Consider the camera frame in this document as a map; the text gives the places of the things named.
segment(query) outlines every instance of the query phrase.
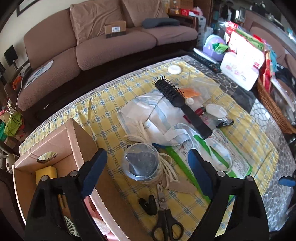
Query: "scissors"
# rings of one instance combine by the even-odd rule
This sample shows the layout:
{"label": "scissors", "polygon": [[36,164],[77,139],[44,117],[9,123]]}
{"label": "scissors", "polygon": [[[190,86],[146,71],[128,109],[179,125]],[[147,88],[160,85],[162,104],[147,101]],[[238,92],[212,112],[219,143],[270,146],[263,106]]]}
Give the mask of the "scissors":
{"label": "scissors", "polygon": [[[159,241],[155,238],[155,231],[156,229],[161,228],[165,241],[168,241],[168,237],[170,237],[170,241],[179,240],[183,236],[184,227],[181,223],[179,223],[177,220],[173,218],[172,213],[168,208],[161,183],[157,184],[157,193],[158,193],[158,201],[159,201],[160,209],[158,211],[158,220],[155,227],[152,229],[151,236],[155,241]],[[181,234],[176,239],[173,236],[174,225],[179,226],[181,229]]]}

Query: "scissors blade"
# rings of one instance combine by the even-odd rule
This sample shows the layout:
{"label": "scissors blade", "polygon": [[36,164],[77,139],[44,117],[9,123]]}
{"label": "scissors blade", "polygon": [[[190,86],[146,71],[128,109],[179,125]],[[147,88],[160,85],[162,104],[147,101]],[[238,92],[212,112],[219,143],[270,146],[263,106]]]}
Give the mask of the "scissors blade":
{"label": "scissors blade", "polygon": [[163,186],[161,183],[157,184],[157,193],[158,193],[158,202],[159,202],[159,207],[162,209],[167,210],[168,209],[168,204],[165,199],[165,193],[163,192]]}

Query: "metal screw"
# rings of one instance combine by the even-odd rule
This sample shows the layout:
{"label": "metal screw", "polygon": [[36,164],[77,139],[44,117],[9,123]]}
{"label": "metal screw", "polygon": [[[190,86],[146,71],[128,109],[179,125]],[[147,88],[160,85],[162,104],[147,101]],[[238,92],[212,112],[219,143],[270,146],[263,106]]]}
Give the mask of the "metal screw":
{"label": "metal screw", "polygon": [[224,176],[226,175],[226,173],[223,172],[223,171],[217,171],[217,174],[218,174],[218,176],[220,176],[220,177],[224,177]]}
{"label": "metal screw", "polygon": [[71,171],[70,172],[70,177],[75,177],[77,176],[78,172],[77,171]]}
{"label": "metal screw", "polygon": [[41,181],[46,181],[48,178],[49,178],[49,176],[44,175],[44,176],[41,177]]}
{"label": "metal screw", "polygon": [[254,181],[254,178],[252,176],[247,176],[247,180],[252,182],[252,181]]}

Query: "scissors handle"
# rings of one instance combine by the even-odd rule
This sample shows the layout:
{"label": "scissors handle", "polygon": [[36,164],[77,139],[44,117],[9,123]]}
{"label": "scissors handle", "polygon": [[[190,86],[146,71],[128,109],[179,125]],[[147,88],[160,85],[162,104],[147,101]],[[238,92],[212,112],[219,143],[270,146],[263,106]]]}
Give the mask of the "scissors handle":
{"label": "scissors handle", "polygon": [[165,238],[165,241],[168,241],[168,228],[167,228],[166,219],[165,219],[165,212],[161,210],[158,211],[157,223],[151,231],[151,236],[154,239],[154,241],[159,241],[158,239],[155,238],[155,231],[158,228],[161,228],[161,230],[163,231],[163,236]]}
{"label": "scissors handle", "polygon": [[[170,209],[165,210],[165,217],[166,217],[166,221],[167,221],[167,225],[168,225],[168,234],[169,234],[170,240],[171,241],[179,240],[183,236],[183,233],[184,233],[183,225],[181,223],[179,223],[176,219],[173,218]],[[174,225],[179,226],[181,229],[181,234],[176,239],[174,239],[174,235],[173,235],[173,226]]]}

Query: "transparent lid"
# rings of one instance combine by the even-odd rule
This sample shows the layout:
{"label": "transparent lid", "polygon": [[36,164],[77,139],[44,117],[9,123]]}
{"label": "transparent lid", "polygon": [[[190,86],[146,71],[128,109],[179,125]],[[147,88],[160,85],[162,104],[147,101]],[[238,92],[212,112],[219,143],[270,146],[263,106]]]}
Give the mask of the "transparent lid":
{"label": "transparent lid", "polygon": [[126,149],[121,163],[124,173],[137,181],[153,177],[158,165],[158,152],[147,143],[136,143]]}

